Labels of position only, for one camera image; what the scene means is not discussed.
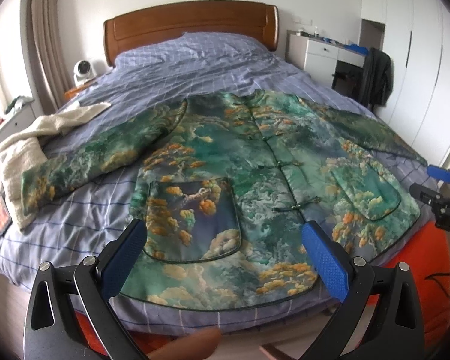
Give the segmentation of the person's left hand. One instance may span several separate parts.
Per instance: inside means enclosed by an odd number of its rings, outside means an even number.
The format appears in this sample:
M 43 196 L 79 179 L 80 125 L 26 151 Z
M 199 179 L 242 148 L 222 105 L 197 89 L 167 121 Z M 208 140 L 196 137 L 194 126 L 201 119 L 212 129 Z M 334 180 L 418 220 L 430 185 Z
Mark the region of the person's left hand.
M 201 360 L 210 357 L 221 340 L 218 328 L 206 328 L 173 340 L 148 354 L 153 360 Z

